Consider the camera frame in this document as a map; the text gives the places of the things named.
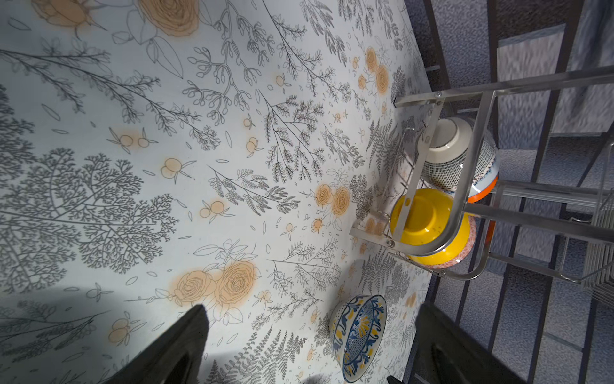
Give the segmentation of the white brown dotted bowl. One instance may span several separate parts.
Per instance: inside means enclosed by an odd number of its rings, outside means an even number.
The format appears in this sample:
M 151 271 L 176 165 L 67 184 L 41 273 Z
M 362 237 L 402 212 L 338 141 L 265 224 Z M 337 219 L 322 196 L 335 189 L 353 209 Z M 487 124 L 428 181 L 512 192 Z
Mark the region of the white brown dotted bowl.
M 493 184 L 498 177 L 499 165 L 498 162 L 494 162 L 491 166 L 484 169 L 484 171 L 475 176 L 473 184 L 471 186 L 470 195 L 477 195 L 483 190 L 486 190 L 491 184 Z

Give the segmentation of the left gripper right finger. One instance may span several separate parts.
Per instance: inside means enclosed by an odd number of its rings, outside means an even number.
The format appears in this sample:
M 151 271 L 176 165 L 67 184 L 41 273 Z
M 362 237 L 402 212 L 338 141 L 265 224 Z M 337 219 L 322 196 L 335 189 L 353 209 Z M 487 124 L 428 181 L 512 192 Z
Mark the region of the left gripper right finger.
M 430 383 L 523 383 L 431 302 L 416 320 L 417 347 Z

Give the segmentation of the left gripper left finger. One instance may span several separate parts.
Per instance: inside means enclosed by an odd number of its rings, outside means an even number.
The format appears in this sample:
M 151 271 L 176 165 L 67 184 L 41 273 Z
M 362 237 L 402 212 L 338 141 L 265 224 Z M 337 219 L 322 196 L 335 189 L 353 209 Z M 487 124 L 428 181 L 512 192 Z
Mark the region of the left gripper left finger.
M 197 305 L 158 337 L 110 383 L 195 383 L 206 348 L 209 319 Z

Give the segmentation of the dark glass patterned bowl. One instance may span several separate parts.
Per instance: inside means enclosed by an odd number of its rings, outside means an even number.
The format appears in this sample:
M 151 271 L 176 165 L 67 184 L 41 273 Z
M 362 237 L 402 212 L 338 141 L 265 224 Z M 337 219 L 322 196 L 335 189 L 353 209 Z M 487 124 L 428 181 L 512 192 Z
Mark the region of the dark glass patterned bowl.
M 474 123 L 473 118 L 465 116 L 442 118 L 437 122 L 435 140 L 429 148 L 422 177 L 448 195 L 453 196 L 457 191 Z M 485 132 L 473 179 L 494 162 L 499 165 L 497 146 L 492 134 Z

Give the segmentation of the yellow plastic bowl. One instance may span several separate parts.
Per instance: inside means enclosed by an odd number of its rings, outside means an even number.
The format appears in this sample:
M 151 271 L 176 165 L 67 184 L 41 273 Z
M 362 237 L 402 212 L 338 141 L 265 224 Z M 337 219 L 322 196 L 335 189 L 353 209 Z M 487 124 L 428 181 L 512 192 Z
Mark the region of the yellow plastic bowl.
M 446 227 L 452 206 L 453 198 L 444 192 L 428 188 L 417 190 L 401 241 L 420 246 L 435 240 Z M 410 259 L 417 262 L 417 258 L 412 256 Z

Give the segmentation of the orange plastic bowl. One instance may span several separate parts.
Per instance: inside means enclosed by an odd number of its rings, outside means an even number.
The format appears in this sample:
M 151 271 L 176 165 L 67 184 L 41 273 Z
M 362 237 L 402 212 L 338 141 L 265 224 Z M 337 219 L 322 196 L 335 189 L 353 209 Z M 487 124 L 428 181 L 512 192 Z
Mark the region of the orange plastic bowl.
M 481 201 L 483 198 L 485 198 L 488 194 L 492 192 L 494 187 L 497 185 L 498 179 L 499 179 L 499 176 L 497 175 L 495 179 L 484 190 L 482 190 L 476 195 L 469 197 L 468 203 L 477 203 Z M 496 222 L 491 221 L 488 225 L 488 230 L 487 230 L 487 234 L 485 237 L 485 242 L 488 244 L 492 242 L 492 237 L 494 236 L 494 230 L 495 230 L 496 224 L 497 224 Z

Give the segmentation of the blue yellow patterned plate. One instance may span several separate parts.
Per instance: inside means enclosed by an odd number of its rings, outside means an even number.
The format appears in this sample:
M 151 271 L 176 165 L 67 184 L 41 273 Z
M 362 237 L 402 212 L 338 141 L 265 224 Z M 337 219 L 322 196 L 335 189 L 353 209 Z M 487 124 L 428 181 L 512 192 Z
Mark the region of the blue yellow patterned plate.
M 345 382 L 367 372 L 382 343 L 387 302 L 380 294 L 360 294 L 337 304 L 329 321 L 330 343 Z

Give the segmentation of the black white leaf bowl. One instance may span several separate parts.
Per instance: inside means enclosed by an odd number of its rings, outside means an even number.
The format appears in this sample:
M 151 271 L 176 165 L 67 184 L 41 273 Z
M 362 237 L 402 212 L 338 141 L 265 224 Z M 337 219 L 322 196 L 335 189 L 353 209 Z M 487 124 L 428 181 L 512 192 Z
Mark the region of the black white leaf bowl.
M 467 214 L 463 217 L 456 238 L 442 251 L 417 258 L 417 262 L 432 269 L 453 267 L 462 262 L 473 249 L 477 228 L 475 220 Z

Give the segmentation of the floral table mat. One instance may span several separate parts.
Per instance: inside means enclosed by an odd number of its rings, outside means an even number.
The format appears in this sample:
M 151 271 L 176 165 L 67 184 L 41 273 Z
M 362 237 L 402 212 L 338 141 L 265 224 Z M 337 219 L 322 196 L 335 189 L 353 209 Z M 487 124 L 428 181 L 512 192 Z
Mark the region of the floral table mat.
M 2 2 L 2 382 L 110 382 L 201 305 L 198 382 L 341 383 L 358 294 L 402 378 L 429 276 L 350 229 L 428 87 L 403 1 Z

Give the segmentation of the stainless steel dish rack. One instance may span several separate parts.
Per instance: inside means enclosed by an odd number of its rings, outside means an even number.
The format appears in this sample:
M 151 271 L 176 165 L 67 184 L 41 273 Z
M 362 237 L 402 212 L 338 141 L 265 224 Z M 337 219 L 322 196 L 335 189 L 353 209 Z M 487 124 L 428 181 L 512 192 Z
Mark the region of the stainless steel dish rack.
M 584 261 L 584 273 L 580 277 L 566 275 L 558 269 L 540 267 L 531 262 L 516 258 L 503 257 L 490 251 L 491 235 L 478 238 L 481 260 L 479 265 L 466 274 L 459 274 L 446 269 L 439 270 L 437 275 L 456 280 L 471 280 L 485 269 L 489 259 L 507 262 L 515 267 L 524 268 L 551 278 L 567 281 L 581 286 L 603 304 L 613 304 L 613 192 L 604 187 L 597 189 L 583 187 L 565 187 L 540 184 L 535 182 L 505 182 L 495 185 L 494 198 L 489 205 L 470 203 L 468 195 L 473 181 L 478 155 L 484 141 L 486 127 L 494 103 L 500 96 L 533 93 L 537 91 L 556 91 L 565 88 L 596 86 L 609 84 L 613 81 L 612 67 L 599 67 L 591 70 L 576 70 L 553 75 L 543 75 L 532 78 L 517 79 L 507 82 L 489 83 L 479 86 L 468 86 L 446 91 L 414 94 L 404 96 L 395 101 L 396 107 L 428 105 L 428 120 L 423 131 L 424 138 L 417 143 L 418 158 L 413 165 L 413 172 L 406 184 L 404 202 L 394 231 L 386 235 L 376 235 L 368 232 L 359 223 L 353 224 L 350 233 L 355 238 L 383 246 L 392 251 L 395 256 L 417 267 L 425 269 L 425 258 L 432 256 L 449 246 L 461 228 L 464 214 L 484 219 L 489 232 L 494 231 L 497 222 L 507 222 L 518 227 L 528 227 L 552 232 L 566 238 L 575 238 L 588 243 Z M 461 176 L 453 205 L 445 226 L 435 239 L 424 245 L 410 245 L 402 241 L 403 227 L 409 220 L 411 206 L 417 192 L 427 151 L 434 144 L 438 133 L 437 121 L 442 107 L 446 102 L 478 98 L 481 100 L 476 121 L 468 136 L 468 149 L 461 168 Z M 510 196 L 549 201 L 572 206 L 586 206 L 594 210 L 591 221 L 587 224 L 563 219 L 553 219 L 537 214 L 520 211 L 510 211 L 500 208 L 500 200 Z

